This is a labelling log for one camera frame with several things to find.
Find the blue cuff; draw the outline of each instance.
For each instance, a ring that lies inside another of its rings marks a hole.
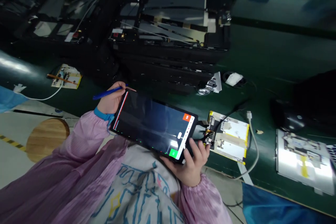
[[[96,116],[98,116],[100,119],[103,119],[104,121],[112,121],[114,119],[114,114],[104,114],[100,112],[97,107],[93,112]]]

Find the blue cloth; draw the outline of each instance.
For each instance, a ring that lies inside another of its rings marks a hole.
[[[0,86],[0,113],[11,110],[27,100],[26,97],[14,93],[13,90]]]
[[[335,224],[335,219],[251,185],[243,184],[247,224]]]
[[[97,107],[94,109],[93,112],[94,112],[94,114],[95,114],[96,116],[98,116],[100,119],[103,119],[104,121],[108,121],[108,124],[107,124],[107,132],[108,132],[110,135],[115,135],[115,134],[111,134],[111,133],[110,133],[110,130],[109,130],[109,127],[110,127],[110,125],[111,125],[111,122],[112,122],[113,119],[114,119],[114,114],[104,114],[103,112],[100,112],[100,111],[98,110]]]

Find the tablet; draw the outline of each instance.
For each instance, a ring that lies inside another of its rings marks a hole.
[[[198,116],[127,90],[110,130],[145,148],[182,162]]]

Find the pink jacket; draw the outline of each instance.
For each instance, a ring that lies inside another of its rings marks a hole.
[[[0,223],[87,223],[117,174],[127,143],[109,141],[107,121],[92,111],[52,155],[0,190]],[[214,184],[202,174],[196,187],[182,186],[177,206],[187,223],[232,223]]]

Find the hand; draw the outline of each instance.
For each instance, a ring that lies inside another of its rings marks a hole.
[[[121,90],[118,90],[117,92],[104,96],[100,99],[100,102],[97,106],[100,112],[104,114],[115,114],[118,110],[121,98],[125,93],[126,88],[135,91],[132,88],[126,87],[126,84],[124,82],[116,82],[108,90],[117,88],[119,86],[122,87]]]
[[[195,141],[189,139],[194,157],[191,157],[188,149],[184,149],[185,164],[174,164],[168,158],[161,156],[166,166],[181,180],[181,182],[189,187],[195,187],[201,182],[201,169],[208,161],[210,154],[210,145],[204,147],[202,141],[198,141],[198,147]]]

